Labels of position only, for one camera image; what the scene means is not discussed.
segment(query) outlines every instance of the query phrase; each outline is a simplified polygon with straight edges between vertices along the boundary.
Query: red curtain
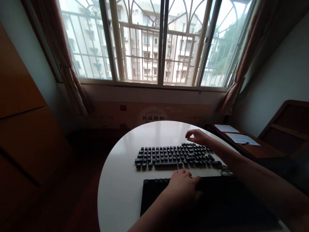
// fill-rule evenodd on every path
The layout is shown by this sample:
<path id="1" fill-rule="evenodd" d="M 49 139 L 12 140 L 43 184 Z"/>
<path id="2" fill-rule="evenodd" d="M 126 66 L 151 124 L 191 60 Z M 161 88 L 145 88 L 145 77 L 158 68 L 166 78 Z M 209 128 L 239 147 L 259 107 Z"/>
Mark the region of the red curtain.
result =
<path id="1" fill-rule="evenodd" d="M 244 76 L 253 61 L 255 52 L 264 39 L 267 25 L 269 25 L 271 21 L 275 7 L 276 1 L 260 0 L 256 3 L 256 10 L 253 12 L 251 18 L 247 40 L 244 44 L 243 52 L 234 74 L 234 83 L 221 100 L 217 108 L 218 113 L 222 115 L 232 115 L 236 97 L 245 79 Z"/>
<path id="2" fill-rule="evenodd" d="M 31 0 L 31 4 L 52 55 L 59 65 L 60 75 L 76 114 L 88 115 L 91 107 L 73 69 L 58 1 Z"/>

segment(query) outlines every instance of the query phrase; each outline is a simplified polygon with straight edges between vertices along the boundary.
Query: paper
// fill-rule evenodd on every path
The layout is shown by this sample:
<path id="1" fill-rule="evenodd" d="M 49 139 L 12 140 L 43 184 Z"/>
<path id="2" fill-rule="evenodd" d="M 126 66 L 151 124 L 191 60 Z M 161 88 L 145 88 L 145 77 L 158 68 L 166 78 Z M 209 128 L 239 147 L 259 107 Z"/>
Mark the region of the paper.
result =
<path id="1" fill-rule="evenodd" d="M 222 132 L 237 132 L 237 133 L 239 133 L 238 130 L 234 129 L 233 127 L 231 127 L 229 125 L 217 125 L 216 124 L 215 127 L 217 127 Z"/>
<path id="2" fill-rule="evenodd" d="M 246 135 L 226 133 L 235 143 L 249 143 L 250 145 L 260 146 L 257 142 Z"/>

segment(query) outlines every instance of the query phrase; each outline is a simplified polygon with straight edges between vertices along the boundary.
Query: keyboard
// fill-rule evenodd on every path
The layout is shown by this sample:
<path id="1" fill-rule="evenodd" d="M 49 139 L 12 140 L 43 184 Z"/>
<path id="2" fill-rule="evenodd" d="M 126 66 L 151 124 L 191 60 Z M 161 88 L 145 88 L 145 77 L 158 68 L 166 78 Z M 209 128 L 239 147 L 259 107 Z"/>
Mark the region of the keyboard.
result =
<path id="1" fill-rule="evenodd" d="M 182 166 L 220 166 L 222 163 L 216 161 L 211 155 L 213 151 L 195 143 L 182 143 L 181 146 L 168 147 L 141 147 L 135 159 L 136 168 L 151 169 L 170 168 Z"/>
<path id="2" fill-rule="evenodd" d="M 170 179 L 144 180 L 140 216 L 167 187 L 169 181 Z M 235 176 L 201 177 L 197 190 L 204 195 L 197 204 L 176 217 L 178 220 L 170 231 L 200 231 L 199 228 L 205 231 L 208 228 L 278 223 L 278 217 Z"/>

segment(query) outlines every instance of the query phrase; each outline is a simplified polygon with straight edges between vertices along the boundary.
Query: space bar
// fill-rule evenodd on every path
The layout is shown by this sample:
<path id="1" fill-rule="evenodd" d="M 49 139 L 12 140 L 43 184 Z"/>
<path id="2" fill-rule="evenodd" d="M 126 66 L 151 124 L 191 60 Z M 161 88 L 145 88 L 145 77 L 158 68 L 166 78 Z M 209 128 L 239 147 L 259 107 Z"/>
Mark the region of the space bar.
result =
<path id="1" fill-rule="evenodd" d="M 177 163 L 156 163 L 154 165 L 155 168 L 167 168 L 167 167 L 177 167 Z"/>

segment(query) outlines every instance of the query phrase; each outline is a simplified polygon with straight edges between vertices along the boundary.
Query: cabinet door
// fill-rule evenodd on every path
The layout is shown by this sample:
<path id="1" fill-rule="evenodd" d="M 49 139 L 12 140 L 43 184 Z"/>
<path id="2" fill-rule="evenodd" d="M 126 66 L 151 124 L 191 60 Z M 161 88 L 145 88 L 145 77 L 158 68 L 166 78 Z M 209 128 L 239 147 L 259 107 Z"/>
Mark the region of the cabinet door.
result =
<path id="1" fill-rule="evenodd" d="M 70 155 L 48 107 L 0 120 L 0 146 L 40 184 Z"/>
<path id="2" fill-rule="evenodd" d="M 46 106 L 1 23 L 0 83 L 0 118 Z"/>
<path id="3" fill-rule="evenodd" d="M 0 224 L 26 200 L 36 187 L 0 155 Z"/>

